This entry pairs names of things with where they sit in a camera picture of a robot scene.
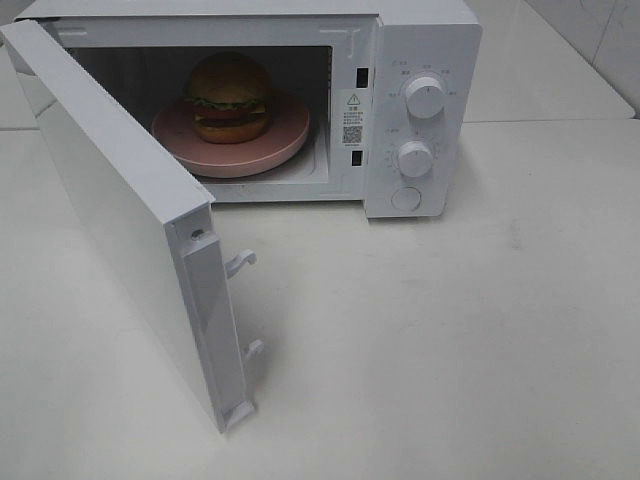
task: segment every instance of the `white countertop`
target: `white countertop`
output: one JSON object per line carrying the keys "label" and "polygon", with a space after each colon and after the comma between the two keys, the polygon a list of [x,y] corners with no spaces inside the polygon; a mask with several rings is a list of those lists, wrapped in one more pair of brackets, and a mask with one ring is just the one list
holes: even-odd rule
{"label": "white countertop", "polygon": [[[470,0],[484,34],[465,121],[631,118],[633,109],[524,0]],[[0,48],[0,129],[35,121]]]}
{"label": "white countertop", "polygon": [[640,123],[463,127],[435,220],[217,206],[258,412],[219,435],[0,132],[2,478],[638,478]]}

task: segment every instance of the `hamburger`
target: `hamburger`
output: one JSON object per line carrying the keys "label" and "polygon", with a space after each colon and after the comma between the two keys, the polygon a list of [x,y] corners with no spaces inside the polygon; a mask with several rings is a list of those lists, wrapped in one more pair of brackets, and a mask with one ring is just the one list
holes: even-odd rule
{"label": "hamburger", "polygon": [[269,121],[265,100],[270,88],[267,71],[245,55],[224,52],[205,58],[185,86],[196,133],[210,143],[258,137]]}

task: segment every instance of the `microwave oven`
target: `microwave oven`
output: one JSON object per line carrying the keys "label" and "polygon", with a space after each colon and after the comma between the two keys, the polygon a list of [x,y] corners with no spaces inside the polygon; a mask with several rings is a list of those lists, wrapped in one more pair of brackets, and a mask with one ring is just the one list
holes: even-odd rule
{"label": "microwave oven", "polygon": [[[214,202],[358,200],[439,215],[481,28],[462,0],[36,0],[0,28],[78,217],[221,431],[253,411]],[[151,134],[193,65],[263,65],[310,112],[271,170],[192,176]]]}

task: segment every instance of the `open microwave door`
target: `open microwave door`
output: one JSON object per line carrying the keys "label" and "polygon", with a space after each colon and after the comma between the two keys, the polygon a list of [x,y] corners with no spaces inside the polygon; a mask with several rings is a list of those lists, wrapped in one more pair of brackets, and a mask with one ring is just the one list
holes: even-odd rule
{"label": "open microwave door", "polygon": [[71,203],[220,431],[251,411],[213,198],[36,22],[0,29]]}

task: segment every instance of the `power knob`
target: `power knob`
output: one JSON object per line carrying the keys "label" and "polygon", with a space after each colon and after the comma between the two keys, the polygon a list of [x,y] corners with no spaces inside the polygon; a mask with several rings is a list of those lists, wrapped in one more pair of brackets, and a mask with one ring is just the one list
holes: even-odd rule
{"label": "power knob", "polygon": [[442,82],[432,75],[423,75],[409,82],[405,91],[409,113],[417,118],[431,118],[444,108]]}
{"label": "power knob", "polygon": [[426,175],[433,167],[431,149],[423,142],[407,142],[398,150],[398,168],[405,177]]}

